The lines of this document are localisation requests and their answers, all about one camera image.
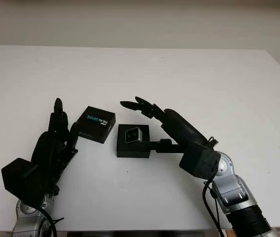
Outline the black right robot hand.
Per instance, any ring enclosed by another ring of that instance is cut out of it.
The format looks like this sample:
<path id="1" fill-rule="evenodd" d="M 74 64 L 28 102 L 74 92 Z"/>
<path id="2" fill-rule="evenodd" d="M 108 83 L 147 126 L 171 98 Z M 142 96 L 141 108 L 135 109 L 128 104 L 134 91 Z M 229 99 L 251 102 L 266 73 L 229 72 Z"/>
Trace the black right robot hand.
<path id="1" fill-rule="evenodd" d="M 156 150 L 158 153 L 183 153 L 190 143 L 208 146 L 209 141 L 188 121 L 173 109 L 162 110 L 156 104 L 135 97 L 135 102 L 121 101 L 120 104 L 134 111 L 140 111 L 148 118 L 156 118 L 161 122 L 161 128 L 177 143 L 172 144 L 169 139 L 156 142 L 134 141 L 134 144 L 144 147 L 147 151 Z"/>

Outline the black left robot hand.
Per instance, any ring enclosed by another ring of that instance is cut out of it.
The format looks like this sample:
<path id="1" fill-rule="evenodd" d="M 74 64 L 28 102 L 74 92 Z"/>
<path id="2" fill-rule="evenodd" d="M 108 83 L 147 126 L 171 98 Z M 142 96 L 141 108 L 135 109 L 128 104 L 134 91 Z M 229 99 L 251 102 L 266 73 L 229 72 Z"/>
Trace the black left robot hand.
<path id="1" fill-rule="evenodd" d="M 60 189 L 57 183 L 78 152 L 78 136 L 78 123 L 68 128 L 68 116 L 63 111 L 63 103 L 60 98 L 56 98 L 48 130 L 39 137 L 31 158 L 31 162 L 38 165 L 42 172 L 45 193 L 58 195 Z"/>

